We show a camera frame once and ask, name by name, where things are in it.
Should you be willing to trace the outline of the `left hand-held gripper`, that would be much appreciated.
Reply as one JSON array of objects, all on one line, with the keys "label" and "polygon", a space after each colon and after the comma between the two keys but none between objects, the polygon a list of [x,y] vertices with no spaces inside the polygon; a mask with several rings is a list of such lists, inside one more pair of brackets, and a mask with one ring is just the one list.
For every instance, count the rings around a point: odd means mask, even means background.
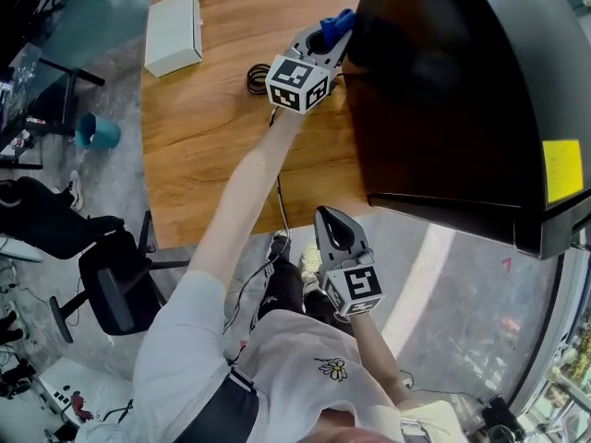
[{"label": "left hand-held gripper", "polygon": [[352,34],[348,30],[329,44],[320,23],[299,31],[290,51],[277,55],[267,73],[265,87],[270,103],[298,114],[319,105],[332,91]]}]

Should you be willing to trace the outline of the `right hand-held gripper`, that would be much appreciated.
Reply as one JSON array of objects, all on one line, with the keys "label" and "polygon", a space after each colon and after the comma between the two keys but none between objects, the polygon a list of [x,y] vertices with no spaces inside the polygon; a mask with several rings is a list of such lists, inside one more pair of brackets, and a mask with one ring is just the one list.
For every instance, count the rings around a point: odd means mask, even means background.
[{"label": "right hand-held gripper", "polygon": [[320,270],[320,289],[340,317],[370,312],[384,292],[364,229],[352,217],[325,206],[316,209],[314,227],[322,259],[333,260],[340,251],[352,255]]}]

